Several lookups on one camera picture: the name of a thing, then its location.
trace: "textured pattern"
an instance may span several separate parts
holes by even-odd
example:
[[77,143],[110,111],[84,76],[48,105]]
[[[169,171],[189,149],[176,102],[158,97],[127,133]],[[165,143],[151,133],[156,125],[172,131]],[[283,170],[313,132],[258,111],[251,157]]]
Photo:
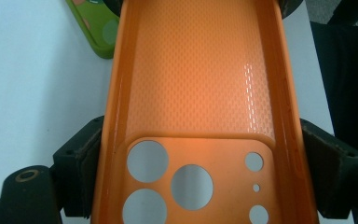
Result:
[[127,135],[262,133],[274,139],[253,1],[144,1]]
[[306,0],[310,21],[327,24],[341,0]]
[[[124,172],[125,175],[124,183],[116,185],[116,189],[111,189],[111,192],[116,194],[119,199],[110,199],[110,202],[120,202],[118,207],[123,207],[129,200],[132,201],[129,196],[138,189],[154,190],[166,204],[166,209],[160,211],[163,211],[162,214],[164,214],[164,210],[167,211],[168,215],[164,223],[168,224],[251,223],[251,209],[255,205],[262,205],[267,209],[269,222],[253,223],[293,223],[282,221],[278,192],[274,182],[275,164],[271,149],[266,145],[246,139],[198,138],[145,138],[137,140],[134,144],[142,144],[143,141],[155,141],[165,148],[169,155],[168,167],[164,175],[152,183],[134,181],[127,169],[121,170],[120,172]],[[252,170],[246,161],[251,154],[260,158],[259,169]],[[155,161],[155,164],[165,166],[163,160]],[[177,178],[177,172],[189,164],[193,168],[195,165],[202,168],[211,179],[207,177],[200,181],[202,179],[200,173],[187,170],[182,178],[174,180]],[[145,167],[145,171],[151,172],[147,167]],[[189,183],[199,183],[199,185],[195,188],[186,188],[185,186],[188,186]],[[255,184],[260,187],[259,191],[254,191]],[[180,196],[182,203],[178,202],[176,197],[179,195],[175,196],[175,192],[182,192]],[[143,208],[141,207],[140,211],[132,208],[133,216],[142,214],[141,211],[148,210],[150,206],[153,206],[152,203],[144,204],[140,200],[138,204]],[[190,206],[201,206],[202,208],[194,209],[194,207],[189,208]],[[111,220],[119,220],[120,209],[111,211]]]

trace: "white table surface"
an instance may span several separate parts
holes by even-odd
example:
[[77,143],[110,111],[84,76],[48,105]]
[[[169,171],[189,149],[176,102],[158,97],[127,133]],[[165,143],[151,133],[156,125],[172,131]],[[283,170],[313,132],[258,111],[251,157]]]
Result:
[[[284,26],[300,116],[332,133],[305,3]],[[111,67],[63,0],[0,1],[0,190],[23,167],[51,166],[62,144],[103,115]]]

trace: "orange phone case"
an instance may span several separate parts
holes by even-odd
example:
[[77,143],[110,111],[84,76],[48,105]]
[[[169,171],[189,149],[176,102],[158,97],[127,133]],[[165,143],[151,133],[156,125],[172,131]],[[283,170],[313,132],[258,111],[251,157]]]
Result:
[[[92,223],[125,222],[139,190],[158,195],[166,223],[256,223],[260,207],[261,223],[317,223],[296,107],[276,0],[125,0]],[[150,142],[168,163],[143,181],[128,159]],[[187,165],[213,183],[190,209],[173,186]]]

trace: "gray surface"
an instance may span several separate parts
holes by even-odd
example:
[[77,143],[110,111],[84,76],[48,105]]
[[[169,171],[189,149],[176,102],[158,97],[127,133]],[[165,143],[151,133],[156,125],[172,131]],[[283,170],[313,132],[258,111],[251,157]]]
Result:
[[199,210],[213,196],[213,181],[208,172],[194,164],[177,170],[171,182],[172,196],[187,210]]
[[305,2],[310,21],[327,24],[341,0],[305,0]]
[[138,189],[124,203],[123,220],[126,224],[164,224],[167,205],[152,189]]
[[300,117],[333,133],[305,3],[283,20]]
[[168,154],[165,148],[154,141],[136,144],[127,158],[127,167],[133,178],[151,183],[160,179],[168,167]]

